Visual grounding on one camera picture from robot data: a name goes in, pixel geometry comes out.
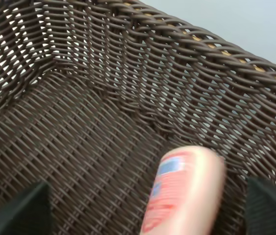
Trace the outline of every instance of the pink label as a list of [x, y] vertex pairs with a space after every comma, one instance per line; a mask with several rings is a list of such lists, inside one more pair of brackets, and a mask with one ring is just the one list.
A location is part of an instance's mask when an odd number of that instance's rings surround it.
[[188, 182], [189, 153], [177, 153], [163, 158], [142, 223], [146, 233], [168, 219], [179, 206]]

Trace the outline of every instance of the white wall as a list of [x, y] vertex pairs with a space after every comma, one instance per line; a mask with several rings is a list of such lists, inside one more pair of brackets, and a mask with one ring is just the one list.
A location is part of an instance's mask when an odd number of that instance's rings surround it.
[[276, 0], [142, 0], [276, 64]]

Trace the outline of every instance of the wicker basket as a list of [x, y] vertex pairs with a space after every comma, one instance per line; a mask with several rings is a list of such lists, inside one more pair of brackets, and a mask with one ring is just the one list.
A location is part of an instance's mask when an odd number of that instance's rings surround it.
[[51, 183], [55, 234], [138, 234], [162, 154], [226, 158], [214, 235], [276, 184], [276, 65], [139, 1], [0, 0], [0, 207]]

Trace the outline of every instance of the plastic bottle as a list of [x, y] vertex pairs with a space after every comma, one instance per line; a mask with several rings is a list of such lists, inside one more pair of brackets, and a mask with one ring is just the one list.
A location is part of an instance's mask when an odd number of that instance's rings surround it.
[[186, 146], [161, 159], [140, 235], [208, 235], [225, 180], [223, 158]]

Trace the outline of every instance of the pink bottle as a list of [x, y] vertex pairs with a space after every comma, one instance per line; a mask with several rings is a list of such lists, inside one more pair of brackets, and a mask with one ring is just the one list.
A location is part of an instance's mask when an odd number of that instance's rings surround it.
[[219, 209], [224, 160], [199, 146], [163, 156], [140, 235], [208, 235]]

